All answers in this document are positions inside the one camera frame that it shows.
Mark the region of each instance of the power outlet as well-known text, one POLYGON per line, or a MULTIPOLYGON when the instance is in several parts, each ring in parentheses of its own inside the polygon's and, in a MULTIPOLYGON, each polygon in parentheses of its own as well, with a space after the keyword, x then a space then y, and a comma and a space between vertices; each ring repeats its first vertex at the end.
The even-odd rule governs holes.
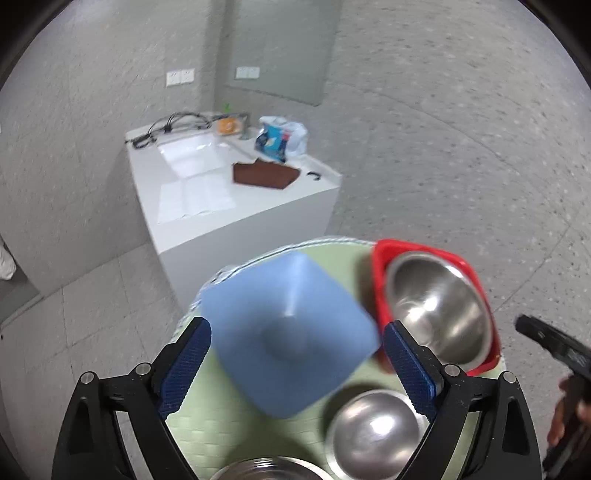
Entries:
POLYGON ((181 70, 181 83, 193 83, 195 81, 195 69, 181 70))
POLYGON ((250 72, 250 67, 236 67, 236 80, 244 80, 249 78, 250 72))
POLYGON ((166 73, 166 86, 180 85, 181 83, 181 72, 180 70, 173 70, 172 72, 166 73))
POLYGON ((261 76, 260 67, 236 67, 236 80, 254 80, 261 76))

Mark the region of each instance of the blue gripper pad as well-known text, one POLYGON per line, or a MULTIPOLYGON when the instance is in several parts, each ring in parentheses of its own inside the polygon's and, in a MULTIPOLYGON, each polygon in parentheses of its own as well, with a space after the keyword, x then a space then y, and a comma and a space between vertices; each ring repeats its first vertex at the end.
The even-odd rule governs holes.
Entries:
POLYGON ((161 418, 180 409, 211 342, 212 329, 209 322, 202 321, 162 381, 158 407, 161 418))
POLYGON ((414 409, 425 415, 429 421, 433 421, 437 414, 434 403, 437 395, 435 383, 425 372, 393 323, 386 326, 384 330, 384 350, 414 409))

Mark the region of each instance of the speckled floor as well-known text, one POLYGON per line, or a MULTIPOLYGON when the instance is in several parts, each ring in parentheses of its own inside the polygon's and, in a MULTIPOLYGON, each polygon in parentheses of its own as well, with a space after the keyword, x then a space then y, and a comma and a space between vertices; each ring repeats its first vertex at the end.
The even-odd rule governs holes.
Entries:
MULTIPOLYGON (((564 369, 513 319, 534 314, 591 343, 591 92, 558 41, 512 0, 347 0, 322 106, 268 109, 306 122, 312 153, 345 175, 330 233, 472 263, 544 450, 564 369)), ((2 393, 32 478, 48 478, 74 379, 160 348, 171 326, 158 319, 178 315, 161 275, 146 245, 2 330, 2 393)))

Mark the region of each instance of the human hand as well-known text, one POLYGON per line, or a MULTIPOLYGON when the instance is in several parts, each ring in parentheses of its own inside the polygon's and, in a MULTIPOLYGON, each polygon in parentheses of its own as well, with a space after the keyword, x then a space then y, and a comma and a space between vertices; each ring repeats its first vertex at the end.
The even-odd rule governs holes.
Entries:
MULTIPOLYGON (((558 387, 561 392, 566 392, 566 388, 568 387, 569 379, 563 378, 558 387)), ((580 401, 577 405, 577 417, 579 420, 591 427, 591 405, 580 401)), ((555 447, 558 445, 560 439, 564 436, 564 397, 558 402, 556 408, 554 409, 554 417, 552 418, 552 422, 550 423, 550 431, 548 432, 547 440, 548 445, 551 447, 555 447)))

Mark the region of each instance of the metal screw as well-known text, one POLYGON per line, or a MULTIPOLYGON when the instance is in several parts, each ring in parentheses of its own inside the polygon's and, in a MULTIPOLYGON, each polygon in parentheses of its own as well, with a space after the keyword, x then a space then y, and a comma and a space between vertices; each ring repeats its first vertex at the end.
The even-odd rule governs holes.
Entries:
POLYGON ((95 379, 95 375, 92 372, 86 372, 86 373, 82 374, 82 376, 80 377, 80 381, 84 384, 89 384, 94 379, 95 379))
POLYGON ((517 381, 517 377, 513 372, 503 372, 503 379, 509 383, 515 383, 517 381))
POLYGON ((150 370, 152 370, 152 365, 150 364, 139 364, 137 367, 135 367, 135 373, 138 375, 150 373, 150 370))
POLYGON ((460 374, 460 367, 457 365, 446 365, 444 370, 450 377, 457 377, 460 374))

